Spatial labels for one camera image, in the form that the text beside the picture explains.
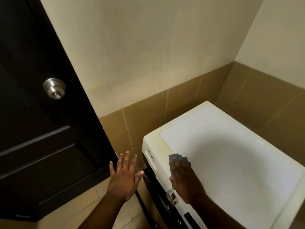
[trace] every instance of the left hand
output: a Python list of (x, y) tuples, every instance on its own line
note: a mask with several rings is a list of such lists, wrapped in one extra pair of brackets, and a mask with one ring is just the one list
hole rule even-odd
[(123, 164), (122, 158), (123, 154), (120, 154), (116, 165), (116, 172), (113, 168), (113, 162), (110, 162), (110, 183), (107, 189), (107, 194), (111, 194), (116, 199), (126, 202), (132, 197), (138, 188), (139, 181), (142, 178), (144, 171), (142, 170), (135, 175), (136, 155), (133, 157), (129, 169), (129, 152), (126, 152)]

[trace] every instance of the beige wall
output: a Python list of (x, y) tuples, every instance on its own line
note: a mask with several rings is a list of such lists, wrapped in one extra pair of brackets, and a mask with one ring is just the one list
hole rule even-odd
[(264, 0), (236, 61), (305, 88), (305, 0)]
[(262, 0), (41, 0), (98, 117), (235, 60)]

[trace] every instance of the silver door knob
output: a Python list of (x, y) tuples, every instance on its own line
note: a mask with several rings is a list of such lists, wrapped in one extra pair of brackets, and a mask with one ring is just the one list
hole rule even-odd
[(44, 81), (43, 89), (52, 99), (60, 100), (65, 95), (66, 85), (60, 79), (51, 78)]
[(166, 197), (173, 206), (175, 206), (179, 202), (177, 196), (172, 190), (166, 191)]

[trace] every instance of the washing machine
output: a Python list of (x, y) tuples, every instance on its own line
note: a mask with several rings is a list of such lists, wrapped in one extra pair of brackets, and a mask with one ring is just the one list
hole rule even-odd
[(207, 228), (169, 180), (181, 154), (206, 194), (247, 229), (288, 229), (305, 198), (305, 168), (206, 101), (143, 138), (144, 181), (169, 229)]

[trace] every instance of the door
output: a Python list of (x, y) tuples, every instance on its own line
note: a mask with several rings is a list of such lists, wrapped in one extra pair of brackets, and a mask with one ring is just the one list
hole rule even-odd
[(0, 218), (37, 221), (117, 157), (40, 1), (0, 0), (0, 28)]

